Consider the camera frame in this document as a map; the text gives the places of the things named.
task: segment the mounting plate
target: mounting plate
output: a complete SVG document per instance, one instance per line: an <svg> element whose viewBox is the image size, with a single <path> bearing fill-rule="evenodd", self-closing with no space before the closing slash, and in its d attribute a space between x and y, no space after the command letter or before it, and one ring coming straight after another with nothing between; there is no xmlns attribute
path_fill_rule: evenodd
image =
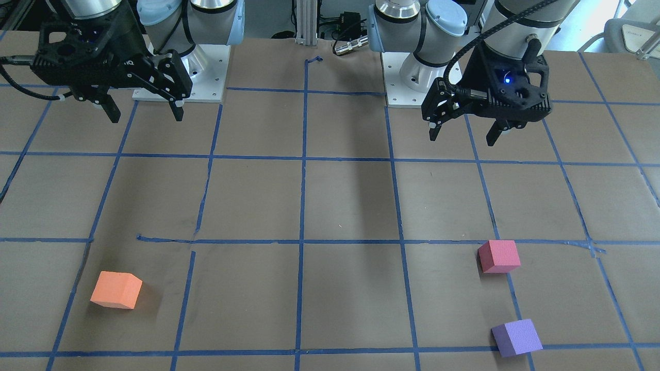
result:
<svg viewBox="0 0 660 371"><path fill-rule="evenodd" d="M222 103L229 68L231 46L227 45L200 45L210 60L210 67L200 75L192 76L193 90L186 102ZM149 92L147 89L133 91L134 100L147 102L165 102L161 96Z"/></svg>
<svg viewBox="0 0 660 371"><path fill-rule="evenodd" d="M421 93L409 88L401 80L399 70L410 53L382 53L383 76L387 91L387 106L392 108L419 108L426 98ZM463 77L460 67L455 65L449 74L449 81L458 83Z"/></svg>

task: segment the cube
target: cube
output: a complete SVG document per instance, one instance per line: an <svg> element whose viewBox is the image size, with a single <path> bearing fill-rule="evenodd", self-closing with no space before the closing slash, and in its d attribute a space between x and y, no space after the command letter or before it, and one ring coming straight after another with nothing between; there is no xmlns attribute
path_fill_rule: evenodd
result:
<svg viewBox="0 0 660 371"><path fill-rule="evenodd" d="M133 309L141 287L142 280L130 273L102 271L90 301L108 308Z"/></svg>
<svg viewBox="0 0 660 371"><path fill-rule="evenodd" d="M484 273L509 273L520 267L515 241L490 240L479 248L479 259Z"/></svg>
<svg viewBox="0 0 660 371"><path fill-rule="evenodd" d="M543 349L532 320L521 320L493 327L493 335L502 357Z"/></svg>

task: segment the orange cube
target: orange cube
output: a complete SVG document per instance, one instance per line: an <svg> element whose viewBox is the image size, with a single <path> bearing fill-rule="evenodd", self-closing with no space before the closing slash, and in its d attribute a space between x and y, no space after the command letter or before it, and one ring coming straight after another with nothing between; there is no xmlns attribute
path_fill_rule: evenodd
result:
<svg viewBox="0 0 660 371"><path fill-rule="evenodd" d="M133 309L142 280L130 273L101 271L91 302L108 308Z"/></svg>

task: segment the metal post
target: metal post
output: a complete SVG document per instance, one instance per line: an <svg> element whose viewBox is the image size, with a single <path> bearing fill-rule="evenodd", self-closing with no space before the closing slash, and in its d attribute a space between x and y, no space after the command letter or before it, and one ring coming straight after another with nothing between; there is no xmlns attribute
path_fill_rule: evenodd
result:
<svg viewBox="0 0 660 371"><path fill-rule="evenodd" d="M640 48L635 55L637 56L637 59L639 60L646 60L649 59L649 55L653 53L655 48L660 45L660 31L656 32L651 38L644 43L642 48Z"/></svg>
<svg viewBox="0 0 660 371"><path fill-rule="evenodd" d="M297 44L316 46L317 6L317 0L296 0L296 18L298 19Z"/></svg>

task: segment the purple cube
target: purple cube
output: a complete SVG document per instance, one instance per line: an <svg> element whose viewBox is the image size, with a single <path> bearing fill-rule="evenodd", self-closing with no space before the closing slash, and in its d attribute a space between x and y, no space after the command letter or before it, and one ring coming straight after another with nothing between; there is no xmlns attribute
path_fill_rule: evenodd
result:
<svg viewBox="0 0 660 371"><path fill-rule="evenodd" d="M493 327L493 335L502 357L511 357L543 349L532 320L521 320Z"/></svg>

